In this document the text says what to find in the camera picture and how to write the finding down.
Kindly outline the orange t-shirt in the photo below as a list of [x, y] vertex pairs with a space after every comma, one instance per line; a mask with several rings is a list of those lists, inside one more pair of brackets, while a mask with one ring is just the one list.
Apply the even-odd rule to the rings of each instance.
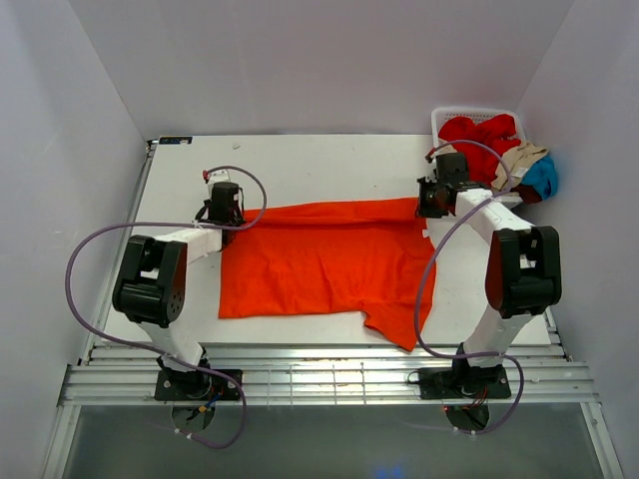
[[435, 247], [415, 198], [248, 210], [221, 257], [219, 317], [360, 311], [365, 327], [414, 350], [432, 310]]

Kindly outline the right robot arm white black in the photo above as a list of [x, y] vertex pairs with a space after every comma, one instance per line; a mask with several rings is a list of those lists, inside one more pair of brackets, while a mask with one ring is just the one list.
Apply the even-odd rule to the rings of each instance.
[[465, 155], [428, 156], [435, 178], [421, 178], [417, 215], [448, 215], [470, 225], [489, 246], [485, 275], [487, 307], [447, 368], [417, 372], [423, 399], [507, 399], [511, 395], [504, 355], [533, 317], [561, 297], [559, 235], [516, 215], [493, 192], [471, 180]]

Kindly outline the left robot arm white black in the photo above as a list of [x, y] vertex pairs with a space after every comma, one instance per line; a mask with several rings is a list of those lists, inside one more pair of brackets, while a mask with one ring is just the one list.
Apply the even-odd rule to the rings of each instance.
[[220, 226], [245, 223], [243, 190], [227, 172], [208, 179], [207, 188], [209, 197], [196, 213], [193, 229], [128, 239], [112, 295], [114, 309], [165, 352], [159, 365], [169, 383], [194, 399], [210, 391], [212, 375], [203, 368], [209, 365], [204, 348], [175, 326], [186, 302], [187, 268], [230, 244], [234, 234]]

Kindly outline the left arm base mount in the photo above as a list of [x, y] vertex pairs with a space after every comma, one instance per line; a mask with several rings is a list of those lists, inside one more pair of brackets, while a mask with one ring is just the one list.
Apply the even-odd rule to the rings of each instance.
[[[242, 384], [243, 372], [240, 369], [223, 369], [221, 373]], [[208, 375], [199, 371], [162, 369], [157, 376], [154, 399], [167, 402], [207, 402], [215, 397], [223, 401], [239, 400], [239, 388], [227, 377]]]

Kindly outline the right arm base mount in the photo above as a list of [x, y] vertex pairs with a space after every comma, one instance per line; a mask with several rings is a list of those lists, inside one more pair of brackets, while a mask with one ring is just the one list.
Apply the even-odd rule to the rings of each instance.
[[449, 368], [419, 368], [407, 383], [417, 385], [421, 399], [508, 399], [511, 390], [505, 369], [471, 367], [469, 372]]

